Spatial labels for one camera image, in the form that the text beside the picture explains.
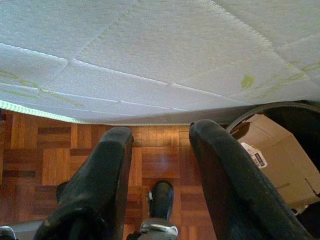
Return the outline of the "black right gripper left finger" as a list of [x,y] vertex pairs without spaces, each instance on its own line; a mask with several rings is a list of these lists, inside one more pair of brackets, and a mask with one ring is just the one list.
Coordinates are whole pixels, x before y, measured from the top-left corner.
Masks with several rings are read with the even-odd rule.
[[58,186],[58,208],[33,240],[122,240],[132,145],[129,128],[107,130],[71,179]]

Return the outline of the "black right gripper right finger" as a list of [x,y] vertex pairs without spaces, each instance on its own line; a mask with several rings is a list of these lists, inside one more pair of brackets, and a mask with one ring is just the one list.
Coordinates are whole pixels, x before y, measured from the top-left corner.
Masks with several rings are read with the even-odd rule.
[[189,141],[217,240],[313,240],[250,155],[218,123],[193,122]]

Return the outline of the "white label sticker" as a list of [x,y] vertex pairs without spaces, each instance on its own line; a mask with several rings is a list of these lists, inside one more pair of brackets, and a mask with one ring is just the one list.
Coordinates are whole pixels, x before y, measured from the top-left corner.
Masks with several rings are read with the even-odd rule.
[[259,149],[245,142],[241,142],[240,144],[247,151],[247,153],[250,155],[251,159],[259,169],[263,169],[268,166],[267,161],[265,160],[265,158],[262,155],[262,152]]

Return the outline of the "brown cardboard box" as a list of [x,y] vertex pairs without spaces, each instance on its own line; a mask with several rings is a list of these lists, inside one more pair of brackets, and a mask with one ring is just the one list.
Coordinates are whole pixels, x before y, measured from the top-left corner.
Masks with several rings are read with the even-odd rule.
[[260,168],[292,209],[320,202],[320,171],[294,135],[263,114],[255,114],[230,131],[239,142],[261,151]]

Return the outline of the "black right robot foot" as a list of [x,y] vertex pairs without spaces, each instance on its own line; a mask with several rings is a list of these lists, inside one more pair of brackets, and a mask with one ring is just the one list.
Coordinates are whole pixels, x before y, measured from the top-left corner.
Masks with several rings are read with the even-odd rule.
[[169,220],[173,212],[174,188],[170,182],[158,181],[149,191],[148,213],[150,218]]

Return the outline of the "round black bin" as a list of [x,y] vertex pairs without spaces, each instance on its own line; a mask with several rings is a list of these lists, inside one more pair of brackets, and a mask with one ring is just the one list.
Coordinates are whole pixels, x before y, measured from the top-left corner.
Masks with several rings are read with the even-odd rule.
[[[291,132],[320,171],[320,107],[300,102],[265,104],[240,116],[227,127],[227,131],[230,132],[255,114],[265,115]],[[306,230],[320,239],[320,201],[291,210]]]

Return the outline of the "white quilted mattress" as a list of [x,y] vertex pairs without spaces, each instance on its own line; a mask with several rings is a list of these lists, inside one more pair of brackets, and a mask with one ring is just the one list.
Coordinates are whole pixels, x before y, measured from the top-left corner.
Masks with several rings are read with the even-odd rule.
[[320,102],[320,0],[0,0],[0,108],[225,123]]

